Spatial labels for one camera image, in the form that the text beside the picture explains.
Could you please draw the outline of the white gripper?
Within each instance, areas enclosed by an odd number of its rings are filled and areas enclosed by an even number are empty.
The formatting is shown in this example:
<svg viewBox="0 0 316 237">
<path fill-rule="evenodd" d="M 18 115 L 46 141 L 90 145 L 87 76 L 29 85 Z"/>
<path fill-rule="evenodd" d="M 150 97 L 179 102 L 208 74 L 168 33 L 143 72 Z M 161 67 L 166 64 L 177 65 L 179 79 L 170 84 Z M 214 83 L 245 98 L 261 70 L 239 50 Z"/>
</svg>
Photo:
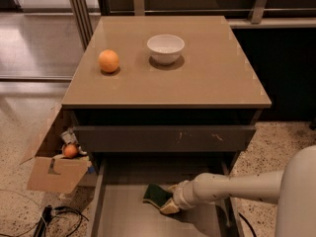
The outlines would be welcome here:
<svg viewBox="0 0 316 237">
<path fill-rule="evenodd" d="M 188 210 L 198 204 L 197 196 L 194 194 L 194 182 L 183 181 L 167 189 L 173 194 L 166 203 L 159 209 L 164 215 L 176 214 L 180 209 Z"/>
</svg>

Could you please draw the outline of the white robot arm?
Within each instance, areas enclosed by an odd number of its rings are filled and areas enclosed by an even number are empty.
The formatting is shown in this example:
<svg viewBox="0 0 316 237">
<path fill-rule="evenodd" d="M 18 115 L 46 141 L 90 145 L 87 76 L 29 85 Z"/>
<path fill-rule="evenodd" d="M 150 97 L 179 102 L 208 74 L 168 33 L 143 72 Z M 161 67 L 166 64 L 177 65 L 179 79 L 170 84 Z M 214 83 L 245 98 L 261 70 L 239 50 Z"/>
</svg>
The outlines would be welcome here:
<svg viewBox="0 0 316 237">
<path fill-rule="evenodd" d="M 276 237 L 316 237 L 316 146 L 297 152 L 282 171 L 228 177 L 202 173 L 178 183 L 164 214 L 223 198 L 275 203 Z"/>
</svg>

